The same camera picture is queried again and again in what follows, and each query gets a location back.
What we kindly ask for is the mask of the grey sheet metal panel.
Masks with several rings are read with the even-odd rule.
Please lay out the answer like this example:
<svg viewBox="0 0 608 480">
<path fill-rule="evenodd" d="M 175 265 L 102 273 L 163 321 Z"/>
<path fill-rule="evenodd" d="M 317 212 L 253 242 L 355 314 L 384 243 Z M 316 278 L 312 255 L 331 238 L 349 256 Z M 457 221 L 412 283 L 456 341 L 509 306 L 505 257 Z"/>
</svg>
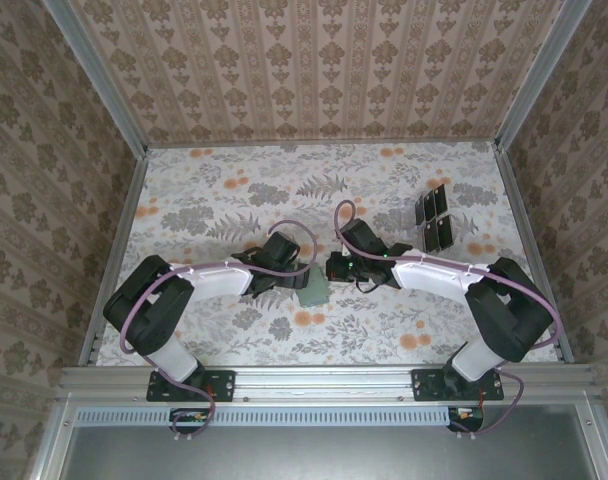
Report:
<svg viewBox="0 0 608 480">
<path fill-rule="evenodd" d="M 597 480 L 574 428 L 474 440 L 414 427 L 82 428 L 62 480 Z"/>
</svg>

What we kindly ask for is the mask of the aluminium table side rail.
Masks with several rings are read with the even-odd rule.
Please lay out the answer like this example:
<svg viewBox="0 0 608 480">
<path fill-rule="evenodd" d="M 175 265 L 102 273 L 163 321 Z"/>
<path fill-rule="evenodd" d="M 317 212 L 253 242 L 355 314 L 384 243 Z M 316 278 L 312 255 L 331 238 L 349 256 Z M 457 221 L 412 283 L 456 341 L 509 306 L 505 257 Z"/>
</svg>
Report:
<svg viewBox="0 0 608 480">
<path fill-rule="evenodd" d="M 491 143 L 498 170 L 504 183 L 505 191 L 513 211 L 517 230 L 525 252 L 526 260 L 529 264 L 533 282 L 538 289 L 551 302 L 555 309 L 558 309 L 551 284 L 549 282 L 540 251 L 533 234 L 529 221 L 528 213 L 519 190 L 517 180 L 511 167 L 508 155 L 501 150 L 495 143 Z"/>
<path fill-rule="evenodd" d="M 121 271 L 124 255 L 128 246 L 128 239 L 135 218 L 138 202 L 144 185 L 148 168 L 146 155 L 136 160 L 133 176 L 123 205 L 123 210 L 115 231 L 115 237 L 104 270 L 103 278 L 96 297 L 94 308 L 88 325 L 83 346 L 80 351 L 77 365 L 86 367 L 94 365 L 98 351 L 101 348 L 102 336 L 105 329 L 103 308 L 114 293 Z"/>
</svg>

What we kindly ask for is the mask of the clear acrylic card stand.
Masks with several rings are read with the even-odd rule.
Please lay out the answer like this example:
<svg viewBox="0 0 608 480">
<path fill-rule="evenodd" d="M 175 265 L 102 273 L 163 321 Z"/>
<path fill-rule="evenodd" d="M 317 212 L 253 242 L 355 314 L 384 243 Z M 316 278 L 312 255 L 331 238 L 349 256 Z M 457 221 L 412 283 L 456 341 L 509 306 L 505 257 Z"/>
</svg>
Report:
<svg viewBox="0 0 608 480">
<path fill-rule="evenodd" d="M 427 192 L 425 192 L 425 193 L 422 193 L 420 196 L 425 197 L 425 196 L 426 196 L 426 195 L 427 195 L 427 194 L 428 194 L 428 193 L 429 193 L 431 190 L 429 190 L 429 191 L 427 191 Z M 435 216 L 435 218 L 434 218 L 433 220 L 435 220 L 435 221 L 437 222 L 437 220 L 438 220 L 440 217 L 444 216 L 444 215 L 450 215 L 450 214 L 449 214 L 449 211 L 447 210 L 447 211 L 446 211 L 446 212 L 445 212 L 443 215 L 441 215 L 441 216 L 437 216 L 437 215 L 436 215 L 436 216 Z M 426 223 L 428 223 L 428 222 L 424 221 L 424 222 L 423 222 L 421 225 L 417 225 L 417 224 L 416 224 L 416 221 L 415 221 L 415 229 L 416 229 L 416 232 L 417 232 L 417 238 L 418 238 L 418 240 L 419 240 L 419 241 L 420 241 L 420 243 L 421 243 L 421 247 L 422 247 L 422 250 L 423 250 L 423 251 L 425 251 L 425 247 L 424 247 L 424 239 L 423 239 L 423 231 L 424 231 L 424 227 L 425 227 L 425 224 L 426 224 Z M 436 251 L 434 251 L 434 252 L 427 252 L 427 253 L 438 253 L 438 252 L 441 252 L 441 251 L 443 251 L 443 250 L 440 250 L 440 249 L 438 248 L 438 249 L 437 249 Z"/>
</svg>

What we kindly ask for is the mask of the aluminium mounting rail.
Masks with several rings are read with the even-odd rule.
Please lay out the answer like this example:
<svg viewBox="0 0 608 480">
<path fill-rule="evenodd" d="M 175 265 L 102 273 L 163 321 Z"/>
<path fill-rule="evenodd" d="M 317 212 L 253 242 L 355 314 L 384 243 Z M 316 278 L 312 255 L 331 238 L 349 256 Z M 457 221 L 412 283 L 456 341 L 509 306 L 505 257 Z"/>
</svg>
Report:
<svg viewBox="0 0 608 480">
<path fill-rule="evenodd" d="M 235 406 L 408 405 L 417 370 L 427 365 L 233 366 Z M 597 401 L 600 388 L 582 364 L 522 363 L 505 366 L 524 382 L 522 405 Z M 144 405 L 150 367 L 71 367 L 63 370 L 55 398 L 78 405 Z"/>
</svg>

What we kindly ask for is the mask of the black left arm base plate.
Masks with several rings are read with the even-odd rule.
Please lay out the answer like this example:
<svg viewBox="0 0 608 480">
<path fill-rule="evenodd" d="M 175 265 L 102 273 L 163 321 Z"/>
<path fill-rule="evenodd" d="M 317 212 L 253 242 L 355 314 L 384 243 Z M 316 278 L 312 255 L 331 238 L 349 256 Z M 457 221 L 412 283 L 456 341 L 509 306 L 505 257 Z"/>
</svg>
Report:
<svg viewBox="0 0 608 480">
<path fill-rule="evenodd" d="M 233 370 L 201 370 L 192 373 L 184 382 L 210 395 L 215 402 L 231 402 L 235 391 Z M 152 372 L 146 392 L 149 402 L 207 402 L 202 395 L 171 384 L 159 372 Z"/>
</svg>

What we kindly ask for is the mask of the floral patterned table cover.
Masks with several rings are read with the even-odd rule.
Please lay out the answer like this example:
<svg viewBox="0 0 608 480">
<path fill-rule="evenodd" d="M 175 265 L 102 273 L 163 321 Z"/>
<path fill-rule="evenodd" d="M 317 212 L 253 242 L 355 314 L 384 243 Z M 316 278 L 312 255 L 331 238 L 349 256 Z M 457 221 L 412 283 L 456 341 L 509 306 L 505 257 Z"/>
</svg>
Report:
<svg viewBox="0 0 608 480">
<path fill-rule="evenodd" d="M 147 256 L 202 264 L 262 245 L 270 229 L 303 261 L 340 247 L 333 225 L 363 219 L 387 244 L 420 246 L 414 204 L 444 184 L 454 245 L 444 257 L 526 264 L 487 142 L 319 144 L 155 149 L 120 277 Z M 192 299 L 178 339 L 209 366 L 439 364 L 476 334 L 457 302 L 417 290 L 335 284 L 303 308 L 295 292 Z"/>
</svg>

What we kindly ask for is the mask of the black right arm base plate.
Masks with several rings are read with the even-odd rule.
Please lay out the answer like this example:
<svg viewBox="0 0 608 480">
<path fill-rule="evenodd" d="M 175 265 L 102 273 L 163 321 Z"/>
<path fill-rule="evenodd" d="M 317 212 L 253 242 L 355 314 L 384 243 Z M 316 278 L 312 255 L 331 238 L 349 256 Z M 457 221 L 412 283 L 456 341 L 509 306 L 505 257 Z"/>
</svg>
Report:
<svg viewBox="0 0 608 480">
<path fill-rule="evenodd" d="M 455 371 L 416 369 L 411 372 L 413 397 L 430 401 L 499 401 L 504 399 L 502 382 L 496 372 L 488 371 L 480 379 L 468 381 Z"/>
</svg>

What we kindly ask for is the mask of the aluminium frame post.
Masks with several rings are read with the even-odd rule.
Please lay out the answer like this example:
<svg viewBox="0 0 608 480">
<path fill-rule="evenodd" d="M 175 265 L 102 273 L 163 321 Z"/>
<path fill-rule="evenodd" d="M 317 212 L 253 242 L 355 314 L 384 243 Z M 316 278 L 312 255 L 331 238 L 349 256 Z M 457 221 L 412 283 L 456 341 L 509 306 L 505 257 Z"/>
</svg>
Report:
<svg viewBox="0 0 608 480">
<path fill-rule="evenodd" d="M 148 142 L 144 139 L 140 127 L 130 113 L 124 95 L 112 79 L 108 62 L 102 59 L 100 50 L 94 45 L 70 0 L 43 0 L 43 3 L 91 81 L 133 156 L 137 161 L 144 159 Z"/>
<path fill-rule="evenodd" d="M 591 3 L 564 0 L 495 136 L 500 153 L 508 152 Z"/>
</svg>

